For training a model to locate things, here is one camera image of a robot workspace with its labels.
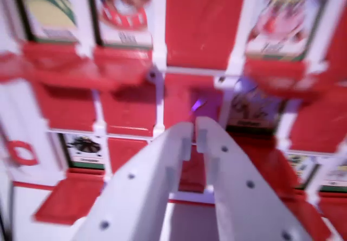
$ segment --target red panel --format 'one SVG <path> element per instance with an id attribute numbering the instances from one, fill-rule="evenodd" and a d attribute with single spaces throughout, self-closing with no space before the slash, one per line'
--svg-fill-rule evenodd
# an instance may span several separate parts
<path id="1" fill-rule="evenodd" d="M 168 65 L 225 69 L 243 0 L 166 0 Z"/>
<path id="2" fill-rule="evenodd" d="M 204 192 L 206 185 L 205 165 L 202 153 L 198 153 L 196 146 L 191 148 L 191 158 L 182 164 L 179 191 Z"/>
<path id="3" fill-rule="evenodd" d="M 347 195 L 345 193 L 321 193 L 319 207 L 343 240 L 347 240 Z"/>
<path id="4" fill-rule="evenodd" d="M 92 131 L 95 109 L 89 89 L 61 88 L 33 83 L 43 116 L 51 128 Z"/>
<path id="5" fill-rule="evenodd" d="M 195 122 L 197 116 L 208 116 L 218 120 L 222 98 L 222 92 L 214 88 L 213 78 L 210 76 L 167 74 L 164 99 L 165 127 L 182 121 Z M 203 105 L 192 112 L 191 109 L 197 100 L 202 100 Z"/>
<path id="6" fill-rule="evenodd" d="M 290 198 L 281 196 L 280 198 L 302 223 L 312 240 L 326 241 L 330 238 L 329 228 L 323 222 L 317 209 L 305 201 L 304 195 L 296 194 Z"/>
<path id="7" fill-rule="evenodd" d="M 156 87 L 144 82 L 101 93 L 107 132 L 152 136 L 156 124 Z"/>
<path id="8" fill-rule="evenodd" d="M 303 105 L 290 133 L 291 149 L 335 152 L 347 133 L 346 96 L 347 88 L 335 87 Z"/>
<path id="9" fill-rule="evenodd" d="M 275 140 L 232 137 L 278 195 L 293 196 L 293 188 L 299 184 L 298 177 L 283 154 L 276 149 Z"/>
<path id="10" fill-rule="evenodd" d="M 42 222 L 73 225 L 88 215 L 104 185 L 103 175 L 68 173 L 35 213 Z"/>
<path id="11" fill-rule="evenodd" d="M 326 59 L 329 63 L 329 70 L 324 74 L 331 81 L 347 81 L 347 7 L 344 8 L 340 23 L 335 30 L 334 37 L 331 40 L 330 48 Z"/>
<path id="12" fill-rule="evenodd" d="M 146 141 L 108 138 L 112 172 L 115 173 L 146 145 Z"/>

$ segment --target screw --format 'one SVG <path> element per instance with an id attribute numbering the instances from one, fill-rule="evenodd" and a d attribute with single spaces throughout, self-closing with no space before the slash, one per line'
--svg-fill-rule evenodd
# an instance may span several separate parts
<path id="1" fill-rule="evenodd" d="M 285 241 L 291 241 L 292 240 L 291 235 L 287 231 L 282 232 L 282 237 Z"/>
<path id="2" fill-rule="evenodd" d="M 129 174 L 128 174 L 128 178 L 129 178 L 130 180 L 132 180 L 133 178 L 135 178 L 135 174 L 129 173 Z"/>
<path id="3" fill-rule="evenodd" d="M 247 187 L 249 187 L 249 188 L 254 188 L 254 187 L 255 187 L 254 182 L 251 181 L 251 180 L 247 180 L 246 185 L 247 185 Z"/>
<path id="4" fill-rule="evenodd" d="M 102 230 L 107 229 L 109 226 L 110 226 L 110 224 L 109 224 L 109 222 L 107 222 L 107 221 L 102 221 L 102 222 L 100 223 L 100 228 L 101 228 Z"/>

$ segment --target red flap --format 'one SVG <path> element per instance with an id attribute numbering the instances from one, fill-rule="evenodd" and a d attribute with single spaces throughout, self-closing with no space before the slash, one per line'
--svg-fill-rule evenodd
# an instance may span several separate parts
<path id="1" fill-rule="evenodd" d="M 319 208 L 343 240 L 347 240 L 347 194 L 321 192 Z"/>
<path id="2" fill-rule="evenodd" d="M 305 195 L 297 193 L 293 197 L 282 197 L 282 202 L 292 211 L 296 218 L 302 223 L 306 231 L 314 241 L 326 241 L 331 232 L 323 222 L 321 215 L 315 207 L 305 201 Z"/>
<path id="3" fill-rule="evenodd" d="M 347 88 L 334 87 L 304 104 L 292 127 L 291 149 L 334 153 L 347 133 Z"/>
<path id="4" fill-rule="evenodd" d="M 72 169 L 35 213 L 35 219 L 73 225 L 76 220 L 87 216 L 104 185 L 101 173 L 98 170 Z"/>
<path id="5" fill-rule="evenodd" d="M 294 187 L 299 184 L 298 177 L 281 151 L 276 149 L 274 139 L 255 139 L 234 136 L 236 143 L 269 183 L 271 188 L 282 197 L 292 197 Z"/>

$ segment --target cartoon character image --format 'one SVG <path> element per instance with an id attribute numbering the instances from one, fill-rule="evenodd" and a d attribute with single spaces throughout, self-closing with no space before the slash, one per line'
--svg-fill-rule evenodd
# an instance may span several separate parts
<path id="1" fill-rule="evenodd" d="M 301 41 L 307 36 L 304 27 L 305 0 L 269 0 L 268 6 L 249 35 L 249 40 L 264 34 L 280 41 L 293 38 Z"/>
<path id="2" fill-rule="evenodd" d="M 121 30 L 146 30 L 145 6 L 151 0 L 101 0 L 99 19 Z"/>
<path id="3" fill-rule="evenodd" d="M 257 0 L 246 53 L 302 60 L 327 0 Z"/>
<path id="4" fill-rule="evenodd" d="M 74 146 L 80 152 L 97 153 L 101 150 L 100 144 L 94 142 L 86 136 L 80 136 L 74 139 L 70 145 Z"/>

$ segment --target red plastic tab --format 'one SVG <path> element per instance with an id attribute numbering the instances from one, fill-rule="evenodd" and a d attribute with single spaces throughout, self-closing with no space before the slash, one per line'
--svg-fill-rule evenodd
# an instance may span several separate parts
<path id="1" fill-rule="evenodd" d="M 35 213 L 42 222 L 72 225 L 88 215 L 104 185 L 98 170 L 69 172 Z"/>
<path id="2" fill-rule="evenodd" d="M 137 86 L 144 82 L 152 69 L 152 52 L 98 47 L 94 60 L 102 76 L 116 89 L 125 85 Z"/>
<path id="3" fill-rule="evenodd" d="M 291 149 L 334 153 L 347 134 L 347 88 L 334 87 L 301 106 L 292 127 Z"/>
<path id="4" fill-rule="evenodd" d="M 146 141 L 108 138 L 112 172 L 115 173 L 147 145 Z"/>
<path id="5" fill-rule="evenodd" d="M 112 88 L 98 66 L 92 60 L 78 56 L 73 45 L 26 43 L 23 53 L 33 65 L 30 69 L 32 80 L 56 87 Z"/>
<path id="6" fill-rule="evenodd" d="M 25 68 L 30 65 L 22 57 L 12 53 L 0 55 L 0 82 L 26 78 Z"/>
<path id="7" fill-rule="evenodd" d="M 166 0 L 168 65 L 226 69 L 242 2 Z"/>

